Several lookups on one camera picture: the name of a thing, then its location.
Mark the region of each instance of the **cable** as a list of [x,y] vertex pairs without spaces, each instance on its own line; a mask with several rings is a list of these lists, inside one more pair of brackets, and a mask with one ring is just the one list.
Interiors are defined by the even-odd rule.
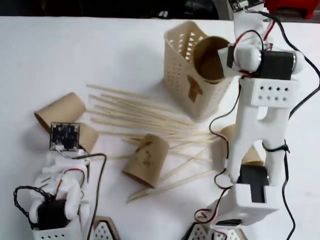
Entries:
[[224,232],[218,231],[218,230],[216,230],[216,229],[214,229],[214,228],[213,228],[213,231],[216,232],[216,233],[218,233],[218,234],[221,234],[222,236],[224,236],[224,239],[223,239],[223,240],[227,240],[227,239],[228,239],[228,235],[225,234]]
[[[264,11],[254,11],[254,10],[245,10],[247,13],[253,13],[253,14],[261,14],[262,16],[266,17],[266,18],[270,18],[273,21],[275,21],[275,23],[279,26],[282,37],[284,39],[284,41],[286,42],[286,44],[288,44],[293,50],[297,51],[297,52],[301,52],[295,45],[293,45],[285,32],[284,26],[282,25],[281,21],[274,15],[271,15],[267,12]],[[310,94],[308,94],[304,99],[302,99],[290,112],[289,115],[289,119],[293,116],[293,114],[303,105],[306,103],[306,101],[308,101],[310,98],[312,98],[317,92],[320,91],[320,71],[319,69],[309,60],[309,58],[307,58],[306,56],[304,56],[305,61],[314,69],[314,71],[316,72],[316,74],[319,77],[319,85],[318,87],[313,90]]]
[[225,140],[225,142],[226,142],[226,158],[229,158],[229,141],[228,141],[228,138],[227,138],[226,136],[224,136],[223,134],[219,133],[219,132],[212,131],[212,130],[211,130],[211,126],[212,126],[212,124],[214,123],[214,121],[216,121],[216,120],[218,120],[218,119],[222,119],[222,118],[228,116],[229,114],[231,114],[231,113],[235,110],[235,108],[236,108],[236,106],[237,106],[237,103],[238,103],[238,100],[239,100],[239,97],[240,97],[240,92],[241,92],[241,85],[239,84],[239,87],[238,87],[238,95],[237,95],[237,97],[236,97],[236,101],[235,101],[232,109],[231,109],[229,112],[227,112],[226,114],[223,114],[223,115],[221,115],[221,116],[218,116],[218,117],[214,118],[214,119],[210,122],[210,124],[209,124],[209,131],[210,131],[213,135],[216,135],[216,136],[218,136],[219,138],[222,138],[223,140]]
[[18,186],[14,192],[13,192],[13,201],[14,201],[14,205],[23,213],[23,215],[26,216],[26,218],[28,219],[29,221],[29,224],[30,224],[30,227],[31,229],[34,229],[38,226],[38,224],[36,223],[33,223],[31,220],[30,220],[30,216],[29,216],[29,212],[27,212],[18,202],[18,191],[21,190],[21,189],[28,189],[28,190],[33,190],[33,191],[36,191],[37,193],[39,193],[40,195],[42,195],[44,197],[44,200],[45,202],[50,202],[54,199],[54,196],[51,195],[50,193],[48,192],[45,192],[44,190],[42,190],[41,188],[39,187],[35,187],[35,186]]
[[94,153],[94,154],[88,154],[88,155],[83,155],[83,156],[76,156],[76,157],[72,158],[72,159],[85,159],[85,158],[91,158],[91,157],[97,157],[97,156],[102,156],[102,157],[104,157],[104,159],[103,159],[103,164],[102,164],[102,167],[101,167],[100,175],[99,175],[99,178],[98,178],[98,184],[97,184],[97,187],[96,187],[95,206],[94,206],[92,220],[91,220],[91,223],[90,223],[90,226],[89,226],[89,232],[88,232],[86,240],[90,240],[91,231],[92,231],[92,228],[93,228],[93,225],[94,225],[94,221],[95,221],[95,217],[96,217],[96,214],[97,214],[98,203],[99,203],[100,183],[101,183],[102,174],[104,172],[105,165],[106,165],[106,162],[107,162],[107,156],[104,153]]
[[211,223],[211,222],[216,218],[216,216],[217,216],[218,207],[219,207],[219,205],[220,205],[220,202],[221,202],[222,197],[224,196],[225,192],[228,191],[228,190],[231,189],[231,188],[232,188],[232,187],[227,187],[227,188],[223,189],[223,191],[222,191],[222,193],[221,193],[221,195],[220,195],[220,197],[219,197],[219,199],[218,199],[218,201],[217,201],[217,203],[216,203],[216,205],[215,205],[213,214],[212,214],[212,216],[209,218],[209,220],[201,221],[201,220],[199,220],[199,219],[197,218],[197,214],[200,213],[200,212],[210,212],[210,213],[211,213],[212,210],[209,209],[209,208],[202,208],[202,209],[197,210],[197,211],[194,213],[194,219],[195,219],[198,223],[200,223],[200,224],[209,224],[209,223]]
[[217,175],[215,175],[215,176],[214,176],[214,179],[213,179],[215,185],[217,185],[218,188],[220,188],[220,189],[222,189],[222,190],[224,190],[224,189],[230,189],[231,187],[233,187],[233,186],[226,186],[226,187],[224,187],[224,186],[221,186],[221,185],[219,185],[219,184],[217,183],[217,177],[219,177],[220,175],[224,174],[224,173],[226,172],[226,170],[227,170],[226,168],[223,169],[222,172],[220,172],[220,173],[218,173]]
[[268,30],[266,31],[266,33],[265,33],[265,35],[264,35],[264,37],[263,37],[263,41],[266,41],[266,40],[267,40],[269,34],[271,33],[272,29],[273,29],[274,26],[275,26],[275,23],[276,23],[275,21],[270,22],[269,28],[268,28]]
[[239,69],[240,69],[240,67],[239,67],[239,65],[238,65],[238,63],[237,63],[237,58],[236,58],[236,48],[237,48],[239,42],[241,41],[241,39],[242,39],[246,34],[248,34],[248,33],[255,33],[255,34],[259,37],[259,39],[260,39],[260,41],[261,41],[261,50],[262,50],[262,51],[264,50],[264,41],[263,41],[262,37],[260,36],[260,34],[259,34],[256,30],[251,29],[251,30],[247,30],[247,31],[243,32],[243,33],[236,39],[236,41],[235,41],[235,43],[234,43],[234,46],[233,46],[233,61],[234,61],[234,64],[235,64]]
[[[300,52],[300,50],[295,46],[293,45],[287,35],[286,35],[286,32],[285,32],[285,29],[284,29],[284,26],[282,25],[281,21],[274,15],[271,15],[267,12],[263,12],[263,11],[254,11],[254,10],[247,10],[245,9],[245,11],[247,13],[255,13],[255,14],[260,14],[266,18],[270,18],[272,19],[280,28],[280,31],[281,31],[281,34],[282,34],[282,37],[284,39],[284,41],[295,51],[298,51]],[[309,93],[304,99],[302,99],[290,112],[289,114],[289,119],[295,114],[295,112],[303,105],[305,104],[310,98],[312,98],[317,92],[319,92],[320,90],[320,71],[319,69],[304,55],[304,59],[305,61],[314,69],[314,71],[316,72],[316,74],[318,75],[319,77],[319,85],[318,87],[313,90],[311,93]],[[286,196],[285,196],[285,189],[286,189],[286,186],[287,186],[287,183],[289,181],[289,167],[288,167],[288,157],[287,157],[287,152],[285,153],[284,155],[284,170],[285,170],[285,181],[282,185],[282,190],[281,190],[281,193],[282,193],[282,199],[283,199],[283,203],[284,203],[284,206],[291,218],[291,221],[292,221],[292,229],[287,237],[287,240],[289,240],[292,236],[292,234],[294,233],[295,229],[296,229],[296,222],[295,222],[295,219],[289,209],[289,206],[287,204],[287,200],[286,200]]]
[[84,172],[82,169],[80,169],[80,168],[69,168],[69,169],[65,170],[62,175],[64,175],[64,174],[67,173],[67,172],[70,172],[70,171],[80,171],[80,172],[82,172],[83,178],[82,178],[81,185],[80,185],[80,188],[82,188],[82,186],[84,185],[85,180],[86,180],[86,174],[85,174],[85,172]]

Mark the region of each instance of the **brown cardboard tube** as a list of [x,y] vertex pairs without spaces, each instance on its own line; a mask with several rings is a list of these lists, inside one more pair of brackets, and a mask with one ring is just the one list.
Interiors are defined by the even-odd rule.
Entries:
[[[53,103],[34,112],[41,126],[50,133],[51,123],[75,123],[86,111],[86,106],[74,92],[59,98]],[[88,153],[91,152],[98,139],[98,132],[85,123],[80,125],[80,146]]]
[[[226,136],[228,139],[231,138],[231,136],[233,135],[235,131],[235,125],[230,125],[225,127],[224,129],[221,130],[221,133]],[[227,145],[226,142],[223,141],[223,150],[224,152],[227,151]],[[259,156],[256,148],[252,145],[249,150],[246,152],[246,154],[244,155],[242,161],[241,161],[242,165],[255,165],[255,166],[263,166],[265,163],[264,161],[261,159],[261,157]]]
[[84,122],[80,122],[79,144],[86,152],[91,153],[98,137],[99,134],[95,129]]
[[85,104],[74,92],[34,112],[42,127],[50,133],[51,123],[74,123],[86,111]]
[[221,37],[210,36],[198,42],[192,53],[192,62],[198,74],[208,82],[223,80],[224,71],[218,55],[219,49],[224,49],[229,42]]
[[123,172],[135,181],[154,189],[168,150],[168,142],[159,136],[147,134]]

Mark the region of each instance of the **black circuit board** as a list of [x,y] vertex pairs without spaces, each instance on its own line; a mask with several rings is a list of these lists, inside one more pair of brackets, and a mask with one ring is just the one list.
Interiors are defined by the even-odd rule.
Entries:
[[51,123],[50,150],[63,146],[62,151],[77,151],[79,149],[79,123]]
[[[229,0],[231,9],[234,13],[243,10],[243,8],[241,7],[242,2],[245,2],[245,0]],[[263,4],[265,2],[265,0],[246,0],[246,2],[248,2],[248,5],[246,6],[246,8],[249,9],[249,8],[252,8],[252,7],[257,6],[259,4]]]

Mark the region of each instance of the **perforated container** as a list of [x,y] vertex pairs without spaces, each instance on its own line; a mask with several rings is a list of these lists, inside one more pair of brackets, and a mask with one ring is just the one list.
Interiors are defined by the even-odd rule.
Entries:
[[163,83],[196,122],[206,120],[218,110],[232,80],[210,81],[197,73],[192,62],[193,49],[207,37],[193,21],[186,21],[164,35]]

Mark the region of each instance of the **white table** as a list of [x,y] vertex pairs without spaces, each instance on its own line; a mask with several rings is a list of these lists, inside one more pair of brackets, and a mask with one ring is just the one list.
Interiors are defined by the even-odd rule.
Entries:
[[[1,239],[32,239],[27,219],[15,208],[13,191],[30,185],[41,169],[49,147],[49,136],[40,127],[33,111],[68,92],[76,92],[88,106],[86,83],[153,94],[168,99],[163,89],[164,32],[182,20],[103,19],[69,17],[0,17],[0,236]],[[196,21],[208,35],[235,40],[233,23]],[[320,25],[285,23],[288,38],[320,67]],[[289,49],[278,29],[274,43]],[[306,66],[297,76],[302,98],[318,85],[314,71]],[[230,109],[237,90],[230,86],[220,113]],[[286,197],[296,219],[292,239],[319,239],[320,188],[319,139],[320,94],[303,106],[289,124],[287,141],[290,181]],[[216,129],[234,123],[236,113],[217,122]],[[90,122],[85,114],[82,120]],[[129,153],[134,148],[114,136],[100,136],[93,152],[108,155]],[[163,172],[185,159],[170,157]],[[141,186],[121,173],[125,161],[110,160],[103,174],[97,213],[114,220],[123,240],[176,240],[189,228],[193,213],[213,202],[220,191],[212,176],[198,179],[161,195],[126,205],[129,194]],[[93,162],[91,181],[95,182],[101,161]],[[195,163],[173,178],[192,176],[208,169]],[[30,206],[27,193],[19,201]],[[285,239],[291,230],[283,209],[265,220],[246,227],[249,239]]]

